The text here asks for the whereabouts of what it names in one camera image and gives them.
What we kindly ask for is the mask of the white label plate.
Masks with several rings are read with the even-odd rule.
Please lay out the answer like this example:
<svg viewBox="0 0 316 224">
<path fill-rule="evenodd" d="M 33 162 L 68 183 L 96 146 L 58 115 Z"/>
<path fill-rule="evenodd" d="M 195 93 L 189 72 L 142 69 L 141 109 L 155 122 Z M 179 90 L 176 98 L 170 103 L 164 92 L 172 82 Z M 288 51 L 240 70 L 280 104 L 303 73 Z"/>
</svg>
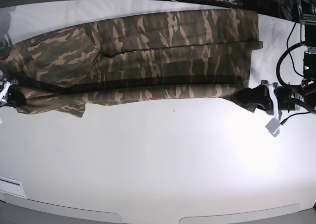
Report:
<svg viewBox="0 0 316 224">
<path fill-rule="evenodd" d="M 22 183 L 6 177 L 0 177 L 0 191 L 4 194 L 26 199 Z"/>
</svg>

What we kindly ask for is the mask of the camouflage T-shirt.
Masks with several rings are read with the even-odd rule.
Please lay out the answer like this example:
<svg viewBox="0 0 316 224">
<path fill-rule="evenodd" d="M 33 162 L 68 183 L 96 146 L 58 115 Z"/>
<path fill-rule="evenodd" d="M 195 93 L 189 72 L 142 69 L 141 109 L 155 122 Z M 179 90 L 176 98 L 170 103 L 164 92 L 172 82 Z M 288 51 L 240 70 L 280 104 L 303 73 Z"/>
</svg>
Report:
<svg viewBox="0 0 316 224">
<path fill-rule="evenodd" d="M 149 13 L 57 29 L 0 54 L 19 113 L 82 117 L 87 104 L 223 98 L 248 87 L 259 15 L 240 9 Z"/>
</svg>

